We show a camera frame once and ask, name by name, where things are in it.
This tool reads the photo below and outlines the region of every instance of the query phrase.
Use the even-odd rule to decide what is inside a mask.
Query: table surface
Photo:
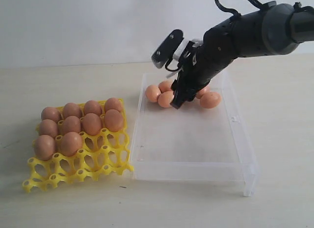
[[[45,106],[123,98],[132,136],[142,75],[161,71],[151,63],[0,70],[0,226],[314,227],[313,60],[247,58],[228,68],[261,167],[248,198],[240,183],[136,181],[127,172],[26,194]]]

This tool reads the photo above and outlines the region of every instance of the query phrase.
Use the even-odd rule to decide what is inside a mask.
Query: egg holder cup
[[[130,138],[126,133],[127,120],[123,100],[119,99],[123,106],[122,116],[124,126],[118,132],[111,132],[107,128],[102,128],[100,133],[91,136],[81,131],[83,146],[73,156],[67,157],[59,152],[62,135],[55,137],[57,152],[47,161],[39,160],[37,157],[30,158],[27,163],[30,167],[30,177],[22,184],[26,192],[31,192],[33,187],[39,187],[42,191],[47,191],[48,187],[57,188],[63,181],[72,184],[76,181],[83,182],[86,177],[91,177],[97,181],[99,176],[109,175],[115,172],[122,175],[125,169],[133,171],[133,166],[129,164],[130,150],[128,149]],[[104,104],[105,101],[98,102],[102,107],[101,120],[104,126]],[[82,110],[84,104],[78,104]],[[62,113],[63,107],[57,107]],[[62,120],[58,122],[58,130],[61,132]]]

